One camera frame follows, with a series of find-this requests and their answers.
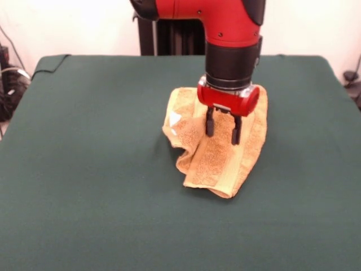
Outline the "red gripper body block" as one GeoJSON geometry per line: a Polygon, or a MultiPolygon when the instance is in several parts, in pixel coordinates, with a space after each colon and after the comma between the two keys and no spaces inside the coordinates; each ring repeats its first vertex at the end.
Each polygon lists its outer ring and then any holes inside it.
{"type": "Polygon", "coordinates": [[[218,90],[211,87],[206,81],[206,76],[203,75],[197,84],[197,97],[208,107],[215,107],[235,116],[247,117],[258,103],[260,87],[250,85],[241,90],[218,90]]]}

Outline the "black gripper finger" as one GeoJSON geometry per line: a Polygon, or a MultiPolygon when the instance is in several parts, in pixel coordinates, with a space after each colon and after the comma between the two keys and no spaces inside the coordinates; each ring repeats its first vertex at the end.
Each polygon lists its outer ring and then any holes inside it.
{"type": "Polygon", "coordinates": [[[240,135],[241,135],[241,125],[242,119],[241,116],[233,115],[235,127],[232,131],[232,145],[239,145],[240,144],[240,135]]]}
{"type": "Polygon", "coordinates": [[[205,122],[205,134],[208,137],[212,137],[214,135],[214,119],[213,119],[213,107],[208,107],[206,111],[206,122],[205,122]]]}

